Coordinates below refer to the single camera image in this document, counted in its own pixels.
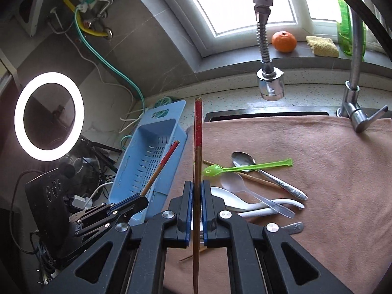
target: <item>window sill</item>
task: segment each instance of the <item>window sill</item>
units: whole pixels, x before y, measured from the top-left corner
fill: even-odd
[[[299,42],[291,53],[278,52],[269,45],[270,57],[274,66],[288,68],[326,68],[350,70],[351,59],[339,49],[339,58],[315,56],[306,42]],[[392,62],[380,52],[367,50],[361,72],[392,78]],[[247,47],[202,58],[195,74],[199,81],[224,76],[256,72],[261,68],[258,47]]]

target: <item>blue plastic basket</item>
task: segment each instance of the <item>blue plastic basket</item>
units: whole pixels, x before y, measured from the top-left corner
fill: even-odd
[[[129,220],[130,225],[141,224],[162,210],[187,139],[178,125],[185,104],[185,101],[178,101],[148,110],[124,153],[110,191],[109,203],[118,203],[140,193],[170,145],[175,140],[180,141],[146,196],[147,209],[135,214]]]

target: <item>wooden chopstick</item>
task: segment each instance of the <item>wooden chopstick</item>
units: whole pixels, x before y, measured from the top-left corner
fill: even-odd
[[[169,160],[170,156],[173,154],[173,152],[176,150],[178,144],[180,142],[178,140],[176,140],[173,145],[170,146],[169,150],[167,151],[165,157],[162,158],[161,162],[159,163],[158,167],[156,168],[156,170],[154,171],[154,173],[152,174],[150,180],[147,182],[146,186],[144,187],[144,189],[142,190],[142,192],[140,193],[141,196],[146,196],[147,192],[150,190],[152,184],[154,183],[154,181],[156,180],[156,178],[158,177],[158,175],[161,173],[163,167],[166,165],[167,161]]]
[[[253,219],[250,219],[250,221],[249,222],[254,222],[254,221],[256,221],[256,218],[253,218]],[[202,253],[202,252],[204,252],[205,250],[212,250],[213,248],[207,248],[207,247],[204,247],[204,248],[202,248],[200,251],[199,251],[199,255],[200,255],[200,253]],[[180,260],[178,260],[178,262],[182,262],[182,261],[185,261],[185,260],[187,260],[187,259],[190,259],[191,257],[193,257],[193,254],[191,254],[191,255],[188,255],[187,257],[184,257],[184,258],[182,258],[182,259],[180,259]]]
[[[212,163],[210,161],[207,161],[207,160],[203,160],[203,163],[205,163],[206,165],[209,165],[209,166],[210,165],[215,165],[214,163]],[[256,177],[253,177],[251,175],[247,175],[247,174],[245,174],[243,172],[240,172],[240,171],[236,171],[236,173],[239,174],[242,178],[245,178],[245,179],[248,179],[248,180],[251,180],[251,181],[254,181],[254,182],[258,182],[259,184],[263,184],[265,186],[269,186],[269,187],[272,187],[272,188],[282,189],[280,186],[278,186],[277,184],[274,184],[273,182],[269,182],[267,180],[256,178]]]
[[[201,144],[203,134],[203,102],[195,98],[195,127],[193,137],[193,294],[199,290],[200,216],[201,216]]]

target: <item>spoon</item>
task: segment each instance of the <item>spoon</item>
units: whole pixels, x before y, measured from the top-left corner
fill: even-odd
[[[225,189],[219,188],[219,187],[211,187],[211,194],[213,196],[222,198],[223,201],[225,202],[226,207],[229,210],[236,211],[236,212],[244,212],[244,211],[254,211],[254,210],[259,210],[259,209],[265,209],[268,206],[264,202],[259,202],[259,203],[247,203],[241,198],[237,197],[234,193],[231,193],[230,191],[227,191]],[[304,209],[305,206],[295,200],[291,199],[274,199],[272,200],[273,202],[276,202],[280,205],[293,205],[299,209]]]
[[[293,160],[286,159],[281,161],[275,161],[270,163],[260,163],[260,164],[251,164],[251,165],[242,165],[240,167],[231,167],[231,168],[223,168],[220,165],[211,165],[203,170],[203,174],[209,177],[213,177],[214,175],[219,175],[223,172],[232,172],[232,171],[251,171],[257,170],[260,168],[272,168],[272,167],[281,167],[281,166],[292,166]]]
[[[244,152],[241,152],[241,151],[233,152],[231,154],[231,159],[237,167],[256,164],[256,161],[252,158],[252,156],[250,156]],[[288,184],[287,182],[284,182],[283,180],[280,180],[279,178],[274,177],[273,175],[270,175],[269,173],[267,173],[261,169],[255,169],[255,170],[262,173],[264,176],[266,176],[273,183],[281,186],[283,189],[285,189],[287,192],[289,192],[290,194],[292,194],[296,198],[298,198],[300,200],[307,200],[308,199],[308,196],[305,193],[303,193],[301,190],[293,187],[292,185]]]
[[[252,190],[248,189],[244,181],[242,180],[242,177],[238,175],[237,173],[232,173],[232,172],[226,172],[222,174],[222,177],[220,178],[220,182],[225,190],[228,190],[230,192],[247,192],[254,196],[256,199],[264,202],[267,206],[270,208],[274,209],[276,212],[288,217],[288,218],[294,218],[295,213],[291,211],[290,209],[284,207],[283,205],[280,205],[276,202],[271,201],[270,199],[264,198],[261,195],[253,192]]]

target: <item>white cable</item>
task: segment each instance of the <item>white cable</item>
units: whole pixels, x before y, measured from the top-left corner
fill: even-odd
[[[133,120],[137,120],[137,118],[132,118],[131,120],[125,120],[124,118],[120,117],[120,120],[122,120],[123,122],[132,122]]]
[[[60,18],[59,18],[58,15],[57,15],[56,10],[53,10],[52,13],[55,15],[55,17],[56,17],[56,19],[57,19],[57,21],[58,21],[58,24],[60,25],[60,28],[63,30],[63,29],[64,29],[64,28],[63,28],[63,25],[62,25],[62,23],[61,23],[61,21],[60,21]],[[99,79],[101,80],[101,82],[102,82],[103,84],[118,86],[118,87],[122,87],[122,88],[126,89],[126,91],[131,95],[131,98],[132,98],[132,100],[131,100],[131,105],[129,106],[129,110],[128,110],[128,113],[126,114],[126,116],[128,116],[130,113],[133,113],[133,112],[131,112],[131,109],[132,109],[132,106],[133,106],[133,101],[134,101],[134,96],[133,96],[132,92],[131,92],[127,87],[125,87],[125,86],[123,86],[123,85],[121,85],[121,84],[114,84],[114,83],[107,83],[107,82],[104,82],[103,79],[102,79],[101,71],[99,70],[98,65],[97,65],[94,61],[89,60],[88,58],[85,58],[85,57],[83,56],[83,54],[81,53],[81,51],[79,50],[78,46],[75,44],[75,42],[69,37],[69,35],[68,35],[67,33],[64,33],[64,34],[65,34],[65,36],[67,37],[67,39],[72,43],[72,45],[76,48],[76,50],[78,51],[80,57],[83,58],[83,60],[85,60],[85,61],[87,61],[87,62],[90,62],[91,64],[93,64],[93,65],[95,66],[95,68],[97,68],[97,71],[98,71],[98,74],[99,74]],[[131,125],[131,124],[129,124],[129,125],[127,125],[124,129],[122,129],[122,128],[124,127],[125,122],[127,122],[128,120],[123,120],[122,118],[120,118],[120,119],[121,119],[124,123],[122,124],[122,126],[121,126],[121,128],[120,128],[121,130],[119,131],[119,133],[123,132],[125,129],[127,129],[127,128]]]
[[[100,188],[102,188],[102,187],[104,187],[104,186],[107,186],[108,184],[113,184],[113,183],[114,183],[114,182],[107,182],[107,183],[105,183],[105,184],[102,184],[102,185],[98,186],[98,188],[95,189],[95,191],[94,191],[93,194],[90,196],[90,198],[87,199],[86,203],[85,203],[84,206],[83,206],[83,210],[86,209],[86,205],[87,205],[87,204],[90,202],[90,200],[95,196],[95,194],[98,192],[98,190],[99,190]]]
[[[119,131],[119,133],[122,133],[124,130],[126,130],[128,127],[130,127],[131,125],[133,125],[134,123],[138,122],[143,116],[143,113],[140,114],[139,118],[134,120],[133,122],[129,123],[129,125],[125,126],[123,129],[121,129]]]

